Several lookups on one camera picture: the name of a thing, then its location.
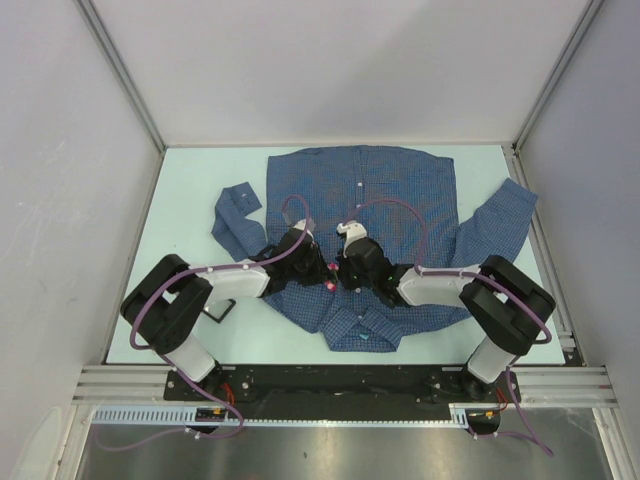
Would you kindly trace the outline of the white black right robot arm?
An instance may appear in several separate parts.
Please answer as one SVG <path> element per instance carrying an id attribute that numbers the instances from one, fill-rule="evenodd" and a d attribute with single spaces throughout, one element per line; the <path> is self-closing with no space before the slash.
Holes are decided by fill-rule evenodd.
<path id="1" fill-rule="evenodd" d="M 465 268 L 434 269 L 393 264 L 367 235 L 340 235 L 341 283 L 367 288 L 389 308 L 438 305 L 466 309 L 485 337 L 461 373 L 463 393 L 484 401 L 506 368 L 552 334 L 546 326 L 556 308 L 553 297 L 502 256 Z"/>

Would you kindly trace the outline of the pink flower smiley brooch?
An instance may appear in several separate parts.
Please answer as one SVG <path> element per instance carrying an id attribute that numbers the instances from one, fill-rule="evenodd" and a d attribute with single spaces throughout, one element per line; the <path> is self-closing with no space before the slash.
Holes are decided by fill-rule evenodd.
<path id="1" fill-rule="evenodd" d="M 328 265 L 328 271 L 329 271 L 329 275 L 325 282 L 325 286 L 329 291 L 335 292 L 339 285 L 339 278 L 338 278 L 339 265 L 336 263 L 330 263 Z"/>

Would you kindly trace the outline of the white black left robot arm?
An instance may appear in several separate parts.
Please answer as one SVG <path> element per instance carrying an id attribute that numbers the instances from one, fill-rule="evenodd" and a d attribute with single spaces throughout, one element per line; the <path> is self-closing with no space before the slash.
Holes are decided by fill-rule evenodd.
<path id="1" fill-rule="evenodd" d="M 290 283 L 336 289 L 336 271 L 324 260 L 305 223 L 289 229 L 276 245 L 228 266 L 195 268 L 177 254 L 164 256 L 125 297 L 120 315 L 134 338 L 186 375 L 186 387 L 207 400 L 222 388 L 219 362 L 192 330 L 207 308 L 239 299 L 275 295 Z"/>

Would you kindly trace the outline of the blue plaid button shirt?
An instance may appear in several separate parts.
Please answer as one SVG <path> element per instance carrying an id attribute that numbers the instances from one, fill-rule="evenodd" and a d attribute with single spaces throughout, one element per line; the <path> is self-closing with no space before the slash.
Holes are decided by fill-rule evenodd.
<path id="1" fill-rule="evenodd" d="M 311 217 L 325 256 L 341 249 L 336 226 L 354 216 L 394 263 L 459 268 L 491 255 L 515 260 L 527 238 L 536 195 L 511 180 L 467 220 L 458 216 L 454 162 L 387 146 L 322 147 L 272 156 L 266 196 L 248 183 L 225 188 L 212 234 L 240 261 L 278 242 L 288 222 Z M 370 290 L 329 291 L 290 283 L 267 303 L 338 352 L 386 353 L 409 335 L 467 319 L 463 308 L 424 305 L 390 309 Z"/>

